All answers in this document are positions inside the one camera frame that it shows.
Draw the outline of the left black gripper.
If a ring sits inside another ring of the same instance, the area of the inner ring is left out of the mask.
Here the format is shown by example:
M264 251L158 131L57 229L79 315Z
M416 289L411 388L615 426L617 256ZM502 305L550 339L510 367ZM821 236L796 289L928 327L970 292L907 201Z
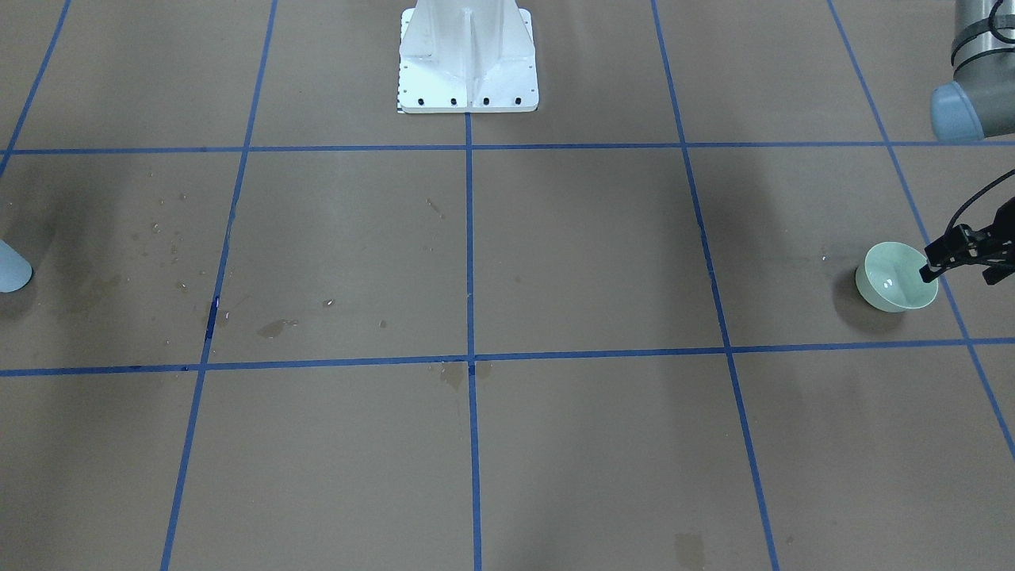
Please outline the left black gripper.
M927 264L919 271L924 283L932 283L949 270L964 265L982 265L988 286L997 285L1014 274L1014 199L994 214L992 224L972 230L957 224L925 246Z

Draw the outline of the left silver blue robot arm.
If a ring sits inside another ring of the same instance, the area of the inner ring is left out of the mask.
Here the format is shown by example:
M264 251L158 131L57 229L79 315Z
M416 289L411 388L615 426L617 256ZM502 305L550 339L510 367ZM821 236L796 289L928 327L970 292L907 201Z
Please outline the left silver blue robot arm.
M1014 8L1011 1L957 1L951 44L952 80L933 90L929 116L936 140L963 144L1011 135L1014 131ZM925 283L949 270L982 265L989 286L1014 274L1014 200L1007 200L992 223L975 230L959 222L969 206L1005 181L1001 174L955 211L945 232L925 246L920 270Z

